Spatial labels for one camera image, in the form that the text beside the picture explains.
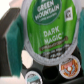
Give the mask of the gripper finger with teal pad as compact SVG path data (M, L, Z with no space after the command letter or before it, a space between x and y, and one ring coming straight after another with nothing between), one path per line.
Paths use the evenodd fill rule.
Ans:
M9 52L21 52L24 47L23 19L18 16L12 21L5 33L6 50Z

